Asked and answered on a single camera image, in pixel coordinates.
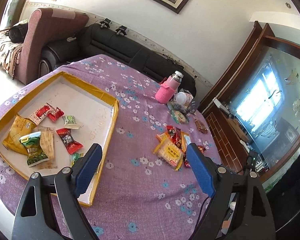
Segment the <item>salted egg cracker packet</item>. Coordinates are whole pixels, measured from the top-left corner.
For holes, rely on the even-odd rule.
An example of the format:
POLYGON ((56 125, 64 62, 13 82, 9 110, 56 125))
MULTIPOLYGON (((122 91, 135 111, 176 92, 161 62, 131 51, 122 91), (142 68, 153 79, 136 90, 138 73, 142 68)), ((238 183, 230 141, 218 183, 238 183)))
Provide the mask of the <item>salted egg cracker packet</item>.
POLYGON ((183 151, 170 139, 165 138, 153 151, 159 158, 164 159, 175 171, 179 170, 183 162, 183 151))

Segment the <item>shiny red candy wrapper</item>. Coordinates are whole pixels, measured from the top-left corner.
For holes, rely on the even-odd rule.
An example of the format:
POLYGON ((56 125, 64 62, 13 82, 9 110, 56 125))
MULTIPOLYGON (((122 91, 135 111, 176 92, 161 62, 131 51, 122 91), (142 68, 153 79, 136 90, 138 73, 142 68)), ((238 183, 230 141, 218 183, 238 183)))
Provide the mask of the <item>shiny red candy wrapper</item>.
POLYGON ((197 147, 200 150, 200 152, 202 152, 202 153, 204 153, 206 151, 205 147, 202 145, 198 145, 197 147))

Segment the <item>yellow-rimmed white tray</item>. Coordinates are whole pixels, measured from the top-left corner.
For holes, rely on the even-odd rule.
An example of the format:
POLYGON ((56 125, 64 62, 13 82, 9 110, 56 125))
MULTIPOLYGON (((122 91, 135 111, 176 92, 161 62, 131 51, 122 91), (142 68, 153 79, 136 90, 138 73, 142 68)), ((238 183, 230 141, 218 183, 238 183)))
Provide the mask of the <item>yellow-rimmed white tray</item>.
POLYGON ((0 119, 0 156, 25 179, 34 172, 57 174, 72 166, 93 144, 101 155, 95 174, 79 194, 91 206, 115 128, 119 102, 66 72, 57 73, 23 96, 0 119))

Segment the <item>orange blue biscuit packet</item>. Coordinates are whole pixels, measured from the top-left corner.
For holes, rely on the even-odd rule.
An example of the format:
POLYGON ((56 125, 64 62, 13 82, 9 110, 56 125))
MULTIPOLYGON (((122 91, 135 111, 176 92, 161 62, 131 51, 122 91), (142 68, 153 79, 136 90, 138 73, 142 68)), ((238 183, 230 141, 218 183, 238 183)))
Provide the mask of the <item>orange blue biscuit packet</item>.
POLYGON ((181 150, 186 153, 187 146, 191 143, 189 134, 181 132, 181 150))

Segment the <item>small green candy packet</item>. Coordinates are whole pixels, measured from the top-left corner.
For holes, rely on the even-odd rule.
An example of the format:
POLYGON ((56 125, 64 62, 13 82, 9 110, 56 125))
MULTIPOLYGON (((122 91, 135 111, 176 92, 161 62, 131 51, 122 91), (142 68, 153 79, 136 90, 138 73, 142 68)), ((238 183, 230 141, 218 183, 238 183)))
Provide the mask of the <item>small green candy packet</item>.
POLYGON ((62 116, 64 121, 64 127, 68 129, 80 129, 82 126, 76 122, 74 115, 64 115, 62 116))

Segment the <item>purple floral tablecloth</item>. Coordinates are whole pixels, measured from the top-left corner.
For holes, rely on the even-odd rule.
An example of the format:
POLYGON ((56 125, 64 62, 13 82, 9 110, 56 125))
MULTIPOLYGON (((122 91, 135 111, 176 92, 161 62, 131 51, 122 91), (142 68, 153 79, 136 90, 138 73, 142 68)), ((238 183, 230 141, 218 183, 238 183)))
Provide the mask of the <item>purple floral tablecloth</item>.
POLYGON ((111 94, 120 104, 92 206, 84 213, 100 239, 188 239, 208 205, 193 172, 175 171, 153 150, 173 126, 155 99, 159 85, 105 55, 59 68, 111 94))

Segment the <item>small red candy wrapper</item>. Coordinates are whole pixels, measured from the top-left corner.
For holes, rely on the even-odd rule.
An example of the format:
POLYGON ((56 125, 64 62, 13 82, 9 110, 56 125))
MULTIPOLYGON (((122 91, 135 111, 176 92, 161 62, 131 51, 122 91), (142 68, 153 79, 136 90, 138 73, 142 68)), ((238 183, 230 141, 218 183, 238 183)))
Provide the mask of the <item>small red candy wrapper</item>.
POLYGON ((54 108, 51 110, 51 112, 47 115, 47 117, 53 121, 56 122, 60 117, 64 115, 64 112, 60 108, 54 108))

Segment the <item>red black coffee candy packet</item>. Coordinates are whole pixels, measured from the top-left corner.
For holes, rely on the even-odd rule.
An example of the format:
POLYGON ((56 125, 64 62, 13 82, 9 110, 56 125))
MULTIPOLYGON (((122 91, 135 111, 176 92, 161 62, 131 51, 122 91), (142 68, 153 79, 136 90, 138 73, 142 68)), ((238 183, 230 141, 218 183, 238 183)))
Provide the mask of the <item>red black coffee candy packet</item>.
POLYGON ((167 134, 169 135, 172 141, 175 141, 175 128, 171 125, 166 126, 167 134))

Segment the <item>wooden glass cabinet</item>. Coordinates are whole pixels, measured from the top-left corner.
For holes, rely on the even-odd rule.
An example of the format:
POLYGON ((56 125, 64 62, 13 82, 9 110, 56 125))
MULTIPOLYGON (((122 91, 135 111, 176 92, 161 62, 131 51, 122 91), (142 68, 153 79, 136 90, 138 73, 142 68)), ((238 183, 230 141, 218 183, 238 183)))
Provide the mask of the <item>wooden glass cabinet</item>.
POLYGON ((238 172, 255 151, 262 183, 277 182, 300 155, 300 45, 254 22, 199 109, 225 166, 238 172))

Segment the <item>orange cracker packet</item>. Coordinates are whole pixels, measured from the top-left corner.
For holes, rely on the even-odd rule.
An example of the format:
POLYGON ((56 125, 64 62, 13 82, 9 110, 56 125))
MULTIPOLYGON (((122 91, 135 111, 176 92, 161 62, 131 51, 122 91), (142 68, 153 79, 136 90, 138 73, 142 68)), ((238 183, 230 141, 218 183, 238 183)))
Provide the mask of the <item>orange cracker packet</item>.
POLYGON ((168 138, 168 134, 166 132, 164 132, 162 134, 157 134, 156 138, 158 139, 159 142, 162 142, 163 140, 168 138))

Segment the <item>round biscuit green packet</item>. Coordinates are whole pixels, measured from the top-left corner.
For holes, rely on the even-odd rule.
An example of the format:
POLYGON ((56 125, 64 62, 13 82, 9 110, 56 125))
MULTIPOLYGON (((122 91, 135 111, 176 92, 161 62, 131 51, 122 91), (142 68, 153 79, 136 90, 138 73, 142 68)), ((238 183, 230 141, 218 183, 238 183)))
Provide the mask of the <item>round biscuit green packet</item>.
POLYGON ((170 115, 177 124, 187 124, 188 118, 180 111, 170 110, 170 115))

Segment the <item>white plastic cup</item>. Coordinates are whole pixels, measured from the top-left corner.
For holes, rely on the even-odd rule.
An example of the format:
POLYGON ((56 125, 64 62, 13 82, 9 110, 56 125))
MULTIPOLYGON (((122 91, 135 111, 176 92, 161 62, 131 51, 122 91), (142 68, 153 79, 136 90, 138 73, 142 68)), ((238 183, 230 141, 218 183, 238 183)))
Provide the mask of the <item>white plastic cup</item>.
POLYGON ((188 106, 193 99, 192 94, 186 92, 179 92, 175 96, 175 101, 179 105, 188 106))

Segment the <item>pink thermos with knit sleeve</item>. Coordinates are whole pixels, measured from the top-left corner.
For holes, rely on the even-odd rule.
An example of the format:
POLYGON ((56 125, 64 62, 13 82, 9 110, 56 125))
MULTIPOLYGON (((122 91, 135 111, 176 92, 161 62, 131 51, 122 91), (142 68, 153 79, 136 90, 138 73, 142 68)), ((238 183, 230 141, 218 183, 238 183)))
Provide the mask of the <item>pink thermos with knit sleeve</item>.
POLYGON ((169 102, 180 86, 183 77, 184 75, 180 71, 176 70, 160 84, 160 88, 155 94, 155 99, 162 104, 169 102))

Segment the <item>patterned sofa throw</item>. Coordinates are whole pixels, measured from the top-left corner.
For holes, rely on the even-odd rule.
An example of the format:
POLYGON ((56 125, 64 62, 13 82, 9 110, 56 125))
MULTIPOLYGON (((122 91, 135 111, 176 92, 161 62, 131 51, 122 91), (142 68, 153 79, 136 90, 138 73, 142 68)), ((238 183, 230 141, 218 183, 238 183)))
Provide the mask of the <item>patterned sofa throw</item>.
POLYGON ((23 43, 12 42, 8 36, 10 29, 0 31, 0 65, 1 68, 13 79, 14 71, 19 64, 23 43))

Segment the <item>black leather sofa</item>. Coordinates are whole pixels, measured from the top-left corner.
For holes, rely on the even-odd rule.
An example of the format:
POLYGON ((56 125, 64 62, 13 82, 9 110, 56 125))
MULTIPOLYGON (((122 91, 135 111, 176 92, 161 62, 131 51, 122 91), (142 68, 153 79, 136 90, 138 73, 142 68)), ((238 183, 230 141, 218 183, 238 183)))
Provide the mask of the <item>black leather sofa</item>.
POLYGON ((50 42, 42 49, 39 61, 40 76, 64 64, 104 54, 157 82, 161 82, 177 70, 184 76, 179 89, 187 90, 193 96, 197 94, 195 79, 184 70, 183 66, 130 38, 118 36, 114 31, 102 28, 98 23, 83 28, 72 38, 72 41, 62 39, 50 42))

